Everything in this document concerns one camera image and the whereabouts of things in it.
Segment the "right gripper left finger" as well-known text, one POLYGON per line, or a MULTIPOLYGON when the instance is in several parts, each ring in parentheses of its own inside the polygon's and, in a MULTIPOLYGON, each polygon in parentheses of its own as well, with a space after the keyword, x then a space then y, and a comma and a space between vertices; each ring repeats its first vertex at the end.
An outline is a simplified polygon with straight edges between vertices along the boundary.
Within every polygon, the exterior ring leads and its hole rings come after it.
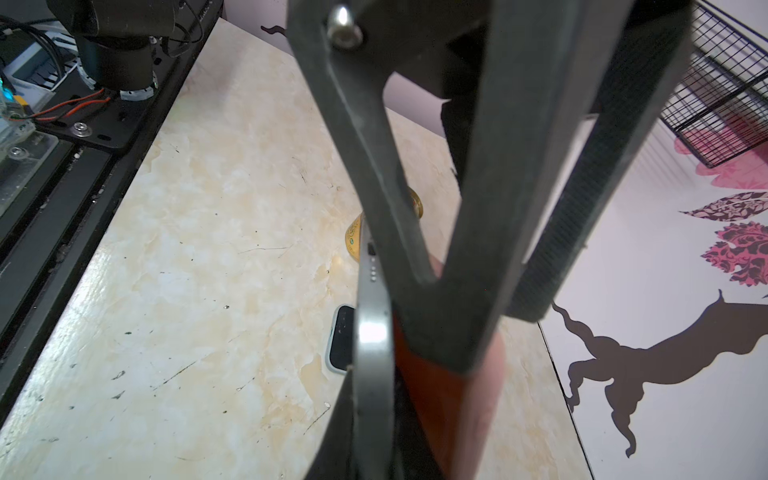
POLYGON ((356 408, 353 380, 354 372, 348 371, 319 449, 305 475, 306 480, 358 478, 354 447, 356 408))

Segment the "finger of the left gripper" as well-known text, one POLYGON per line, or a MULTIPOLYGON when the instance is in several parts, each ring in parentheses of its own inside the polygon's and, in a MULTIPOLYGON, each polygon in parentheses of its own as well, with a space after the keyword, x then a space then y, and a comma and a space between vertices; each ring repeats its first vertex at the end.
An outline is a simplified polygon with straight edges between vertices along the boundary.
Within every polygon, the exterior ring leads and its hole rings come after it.
POLYGON ((632 10, 629 1, 293 1, 287 37, 368 217, 411 350, 477 368, 632 10), (441 274, 429 262, 383 105, 393 72, 487 28, 462 198, 441 274))
POLYGON ((506 314, 541 320, 688 63, 693 4, 637 1, 596 100, 601 107, 506 314))

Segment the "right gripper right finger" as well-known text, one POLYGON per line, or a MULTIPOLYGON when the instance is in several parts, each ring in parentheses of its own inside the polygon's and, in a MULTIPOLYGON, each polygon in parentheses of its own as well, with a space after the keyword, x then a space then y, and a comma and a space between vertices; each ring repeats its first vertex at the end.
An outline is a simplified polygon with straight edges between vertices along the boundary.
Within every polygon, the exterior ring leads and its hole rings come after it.
POLYGON ((393 479, 438 480, 436 462, 401 372, 395 370, 393 479))

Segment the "pink phone case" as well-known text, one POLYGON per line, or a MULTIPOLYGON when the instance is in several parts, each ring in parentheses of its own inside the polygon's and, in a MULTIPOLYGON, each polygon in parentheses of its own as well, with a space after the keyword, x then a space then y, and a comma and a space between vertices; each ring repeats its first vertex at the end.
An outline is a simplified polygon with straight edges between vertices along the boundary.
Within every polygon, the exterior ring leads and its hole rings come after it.
POLYGON ((396 366, 441 474, 446 479, 474 479, 504 387, 501 332, 493 332, 478 368, 458 375, 411 351, 398 308, 393 309, 393 326, 396 366))

